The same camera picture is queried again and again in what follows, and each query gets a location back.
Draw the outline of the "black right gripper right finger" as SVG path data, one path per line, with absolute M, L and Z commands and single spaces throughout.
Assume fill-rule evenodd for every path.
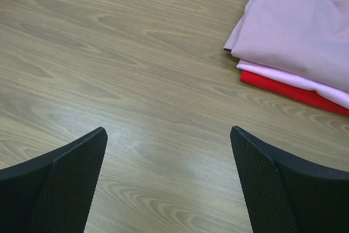
M 348 232 L 348 172 L 230 133 L 253 232 Z

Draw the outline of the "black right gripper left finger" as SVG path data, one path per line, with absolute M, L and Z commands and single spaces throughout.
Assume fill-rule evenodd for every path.
M 107 146 L 99 127 L 1 170 L 1 232 L 84 232 Z

